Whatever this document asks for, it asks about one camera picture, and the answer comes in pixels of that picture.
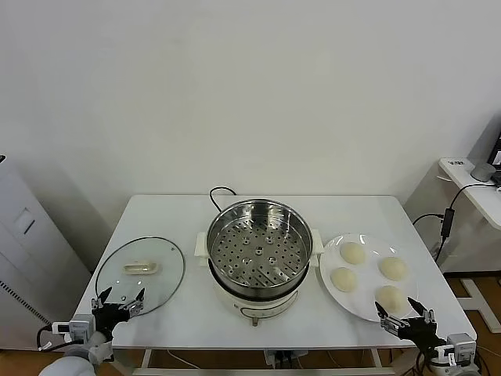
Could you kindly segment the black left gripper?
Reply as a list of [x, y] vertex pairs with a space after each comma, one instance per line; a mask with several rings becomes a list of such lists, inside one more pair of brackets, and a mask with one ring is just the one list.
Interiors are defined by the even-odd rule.
[[117, 303], [106, 303], [112, 287], [100, 292], [92, 299], [92, 313], [95, 317], [96, 331], [103, 334], [107, 341], [113, 340], [113, 330], [121, 322], [127, 322], [131, 316], [138, 316], [144, 307], [143, 288], [125, 308]]

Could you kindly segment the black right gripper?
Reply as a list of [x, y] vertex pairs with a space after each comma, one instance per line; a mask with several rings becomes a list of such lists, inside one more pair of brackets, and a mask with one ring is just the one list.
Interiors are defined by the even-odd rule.
[[408, 302], [419, 317], [401, 320], [389, 315], [379, 302], [375, 302], [380, 326], [386, 332], [398, 332], [399, 339], [410, 340], [419, 349], [434, 349], [440, 346], [441, 339], [436, 334], [437, 323], [434, 321], [434, 311], [426, 309], [411, 297], [408, 297]]

